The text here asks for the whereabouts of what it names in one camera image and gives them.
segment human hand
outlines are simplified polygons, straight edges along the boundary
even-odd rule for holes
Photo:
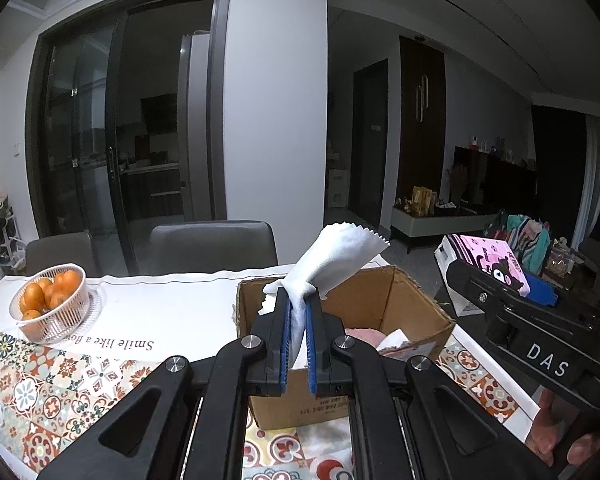
[[[526,436],[526,446],[538,455],[548,466],[554,464],[554,448],[558,444],[559,421],[554,420],[551,407],[554,403],[555,394],[551,390],[544,389],[540,395],[538,405],[540,411],[531,425],[531,430]],[[579,466],[587,461],[591,455],[600,449],[600,436],[587,433],[576,440],[567,453],[567,462]]]

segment silver screw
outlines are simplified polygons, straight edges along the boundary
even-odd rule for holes
[[[167,370],[170,372],[179,372],[184,368],[185,361],[184,357],[176,356],[170,357],[167,359],[167,362],[164,364],[167,367]]]
[[[262,340],[256,335],[246,335],[242,338],[242,346],[245,348],[256,348],[256,346],[260,346]]]
[[[411,366],[413,366],[419,372],[429,370],[431,366],[431,359],[424,355],[416,355],[416,357],[411,359]]]
[[[356,343],[356,339],[350,335],[339,335],[335,342],[339,348],[351,348]]]

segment dining table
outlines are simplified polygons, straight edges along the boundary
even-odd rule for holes
[[[376,256],[365,267],[388,263]],[[9,314],[27,278],[0,280],[0,455],[18,478],[33,480],[116,403],[173,355],[215,355],[237,338],[242,280],[283,276],[293,265],[88,278],[90,309],[69,337],[30,342]],[[538,413],[529,395],[456,326],[438,366],[522,442]],[[348,418],[262,430],[251,414],[243,480],[353,479]]]

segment orange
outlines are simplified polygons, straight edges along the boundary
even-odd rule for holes
[[[30,319],[36,319],[42,316],[37,310],[27,310],[23,316],[23,321],[28,321]],[[40,323],[31,323],[28,325],[24,325],[22,327],[22,331],[24,335],[31,341],[39,341],[43,336],[43,328],[40,326]]]
[[[62,277],[62,289],[67,296],[72,295],[78,287],[82,283],[82,278],[80,274],[75,272],[75,270],[68,270],[64,273]]]
[[[42,292],[44,292],[46,288],[52,284],[49,278],[40,278],[36,283],[40,286]]]
[[[62,305],[68,299],[69,299],[69,296],[67,294],[65,294],[61,290],[58,290],[51,297],[51,303],[49,303],[49,308],[51,310],[58,308],[60,305]]]
[[[40,314],[39,311],[37,311],[37,310],[27,310],[22,315],[22,320],[28,321],[29,319],[36,319],[37,317],[40,317],[40,316],[42,316],[42,314]]]
[[[45,293],[37,283],[29,283],[24,289],[24,303],[28,310],[42,310],[45,307]]]
[[[51,305],[51,298],[56,291],[56,284],[52,283],[45,289],[45,305],[47,308]]]
[[[24,294],[20,297],[20,303],[18,304],[18,306],[20,307],[20,311],[21,313],[25,313],[27,310],[29,310],[27,308],[27,303],[25,303],[24,301]]]
[[[54,285],[57,287],[61,287],[63,278],[64,278],[64,272],[60,272],[60,273],[56,274],[54,276]]]

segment pink item in box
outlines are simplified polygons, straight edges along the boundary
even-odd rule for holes
[[[448,238],[461,260],[490,274],[520,296],[531,292],[525,273],[506,241],[466,235],[448,235]]]

